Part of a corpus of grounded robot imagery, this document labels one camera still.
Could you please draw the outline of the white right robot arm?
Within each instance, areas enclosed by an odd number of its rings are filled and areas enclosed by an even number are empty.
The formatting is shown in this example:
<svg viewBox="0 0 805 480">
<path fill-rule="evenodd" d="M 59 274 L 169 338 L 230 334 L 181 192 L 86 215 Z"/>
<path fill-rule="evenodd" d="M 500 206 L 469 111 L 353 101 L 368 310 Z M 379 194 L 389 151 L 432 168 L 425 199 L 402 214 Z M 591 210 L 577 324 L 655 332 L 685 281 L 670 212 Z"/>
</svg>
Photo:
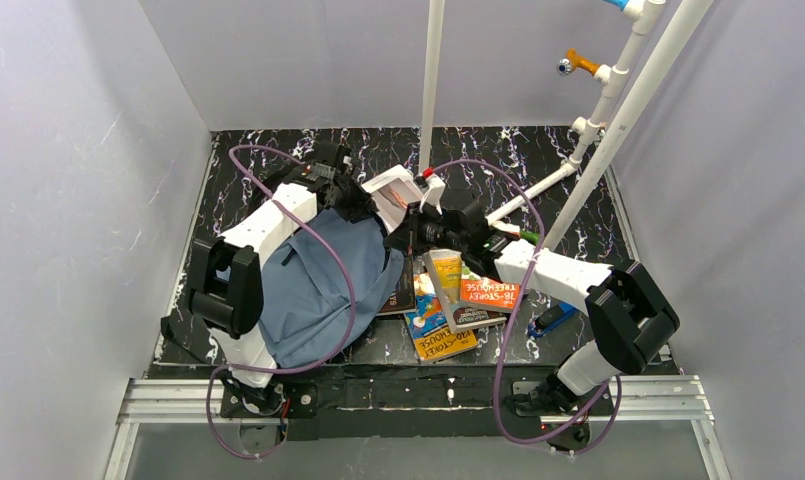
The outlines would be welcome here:
<svg viewBox="0 0 805 480">
<path fill-rule="evenodd" d="M 413 255 L 435 249 L 458 252 L 481 277 L 538 291 L 585 314 L 593 340 L 538 389 L 539 398 L 564 409 L 615 375 L 642 373 L 680 327 L 678 315 L 641 263 L 591 263 L 539 248 L 518 233 L 490 225 L 477 202 L 442 210 L 414 202 L 384 243 Z"/>
</svg>

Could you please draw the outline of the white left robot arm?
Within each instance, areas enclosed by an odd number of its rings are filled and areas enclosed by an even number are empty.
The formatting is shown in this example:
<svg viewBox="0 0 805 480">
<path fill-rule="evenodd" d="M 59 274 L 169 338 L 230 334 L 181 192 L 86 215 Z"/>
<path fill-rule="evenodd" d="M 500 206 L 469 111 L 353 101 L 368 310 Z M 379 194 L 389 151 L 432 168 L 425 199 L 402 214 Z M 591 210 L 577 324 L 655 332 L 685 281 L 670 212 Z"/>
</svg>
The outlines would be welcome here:
<svg viewBox="0 0 805 480">
<path fill-rule="evenodd" d="M 337 210 L 349 221 L 368 218 L 375 206 L 353 177 L 351 150 L 327 146 L 308 160 L 295 159 L 291 168 L 276 172 L 276 190 L 229 152 L 236 168 L 266 196 L 266 202 L 241 224 L 222 236 L 197 240 L 194 263 L 188 272 L 186 303 L 201 318 L 225 355 L 225 370 L 246 389 L 265 389 L 275 374 L 302 373 L 324 363 L 323 358 L 293 369 L 278 367 L 270 353 L 259 320 L 264 308 L 262 267 L 270 255 L 293 234 L 305 231 L 331 256 L 348 291 L 348 320 L 339 342 L 327 353 L 339 353 L 356 321 L 357 296 L 345 263 L 333 246 L 309 226 L 318 213 Z"/>
</svg>

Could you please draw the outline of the light blue student backpack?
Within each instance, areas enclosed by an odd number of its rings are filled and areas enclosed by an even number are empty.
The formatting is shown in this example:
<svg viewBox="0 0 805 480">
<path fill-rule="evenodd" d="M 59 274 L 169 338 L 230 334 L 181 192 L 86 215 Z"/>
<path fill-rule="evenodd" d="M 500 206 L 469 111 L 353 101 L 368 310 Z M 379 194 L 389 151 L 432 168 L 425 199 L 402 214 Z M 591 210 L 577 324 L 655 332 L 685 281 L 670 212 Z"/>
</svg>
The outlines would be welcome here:
<svg viewBox="0 0 805 480">
<path fill-rule="evenodd" d="M 308 222 L 338 253 L 356 294 L 350 345 L 370 326 L 394 291 L 405 257 L 384 247 L 384 224 L 375 217 L 350 223 L 334 210 Z M 312 363 L 332 352 L 350 318 L 344 275 L 332 255 L 300 230 L 261 269 L 264 306 L 259 330 L 281 368 Z"/>
</svg>

